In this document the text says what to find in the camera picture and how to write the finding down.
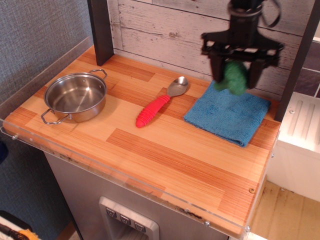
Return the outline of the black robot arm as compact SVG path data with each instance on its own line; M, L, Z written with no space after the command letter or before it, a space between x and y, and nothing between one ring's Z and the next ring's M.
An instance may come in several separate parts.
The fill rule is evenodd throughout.
M278 66L284 45L258 31L263 1L231 0L227 8L229 28L203 33L202 54L210 59L214 88L241 95L256 87L265 68Z

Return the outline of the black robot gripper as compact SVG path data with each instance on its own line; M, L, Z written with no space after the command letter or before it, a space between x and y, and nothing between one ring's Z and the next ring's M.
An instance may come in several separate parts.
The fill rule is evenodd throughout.
M251 62L249 89L256 87L264 68L279 64L284 44L259 33L259 20L265 20L262 9L262 6L228 6L229 29L201 35L202 54L209 56L212 77L217 83L224 79L227 58Z

